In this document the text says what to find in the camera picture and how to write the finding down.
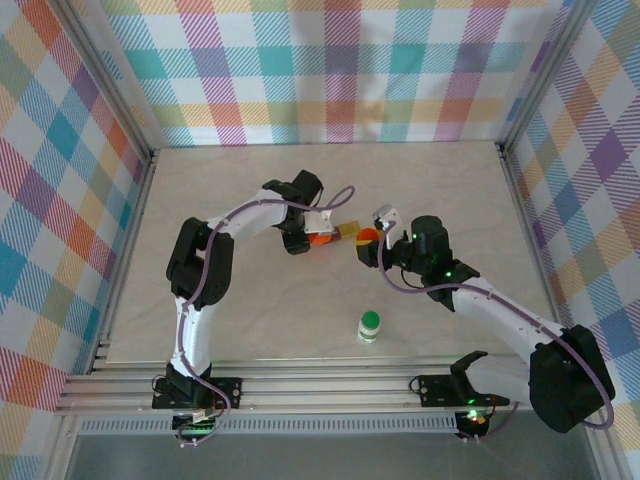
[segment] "metal grate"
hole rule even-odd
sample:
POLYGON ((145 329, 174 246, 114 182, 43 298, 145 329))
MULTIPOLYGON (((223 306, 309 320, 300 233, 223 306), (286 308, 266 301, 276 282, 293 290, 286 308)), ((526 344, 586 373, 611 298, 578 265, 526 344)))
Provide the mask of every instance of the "metal grate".
MULTIPOLYGON (((454 433, 454 414, 363 415, 243 415, 234 414, 221 429, 225 433, 350 434, 350 433, 454 433)), ((91 417, 80 433, 89 435, 161 434, 171 431, 170 418, 91 417)))

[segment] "green bottle cap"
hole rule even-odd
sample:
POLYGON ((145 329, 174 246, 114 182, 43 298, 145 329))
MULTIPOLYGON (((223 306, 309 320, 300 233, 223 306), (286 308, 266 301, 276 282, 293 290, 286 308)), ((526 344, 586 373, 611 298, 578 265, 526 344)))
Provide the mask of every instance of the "green bottle cap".
POLYGON ((362 325, 369 330, 375 330, 380 326, 380 315, 369 310, 362 316, 362 325))

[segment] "plaid wall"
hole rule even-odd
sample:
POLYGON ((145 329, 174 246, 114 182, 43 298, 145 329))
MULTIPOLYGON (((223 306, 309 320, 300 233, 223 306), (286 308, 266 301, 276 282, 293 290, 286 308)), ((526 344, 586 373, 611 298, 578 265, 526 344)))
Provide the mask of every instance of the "plaid wall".
POLYGON ((571 3, 102 0, 173 147, 497 139, 571 3))
POLYGON ((45 0, 0 6, 0 479, 30 479, 142 171, 45 0))
POLYGON ((599 3, 516 148, 562 320, 588 326, 617 384, 640 478, 640 0, 599 3))

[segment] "beige floor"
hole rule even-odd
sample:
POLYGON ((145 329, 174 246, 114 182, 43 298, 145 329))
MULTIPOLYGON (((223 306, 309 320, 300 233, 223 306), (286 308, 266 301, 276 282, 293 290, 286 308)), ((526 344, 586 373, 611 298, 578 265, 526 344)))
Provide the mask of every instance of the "beige floor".
MULTIPOLYGON (((108 361, 164 361, 171 356, 176 312, 165 268, 182 222, 228 211, 264 182, 290 181, 301 168, 322 180, 325 200, 345 185, 357 188, 352 202, 335 212, 335 223, 371 225, 371 214, 385 203, 396 206, 406 223, 419 215, 439 216, 458 258, 548 317, 490 142, 164 150, 108 361)), ((236 251, 231 288, 219 304, 210 342, 214 359, 224 360, 509 352, 472 320, 449 313, 426 296, 393 291, 377 271, 356 260, 352 240, 290 256, 275 229, 236 251), (366 310, 382 317, 373 345, 356 338, 366 310)))

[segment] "small white bottle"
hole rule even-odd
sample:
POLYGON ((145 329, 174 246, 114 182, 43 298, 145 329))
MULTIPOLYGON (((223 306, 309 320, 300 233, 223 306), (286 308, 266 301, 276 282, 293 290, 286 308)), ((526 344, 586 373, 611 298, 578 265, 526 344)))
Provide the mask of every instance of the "small white bottle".
POLYGON ((360 319, 358 338, 366 343, 373 343, 380 332, 380 315, 369 310, 360 319))

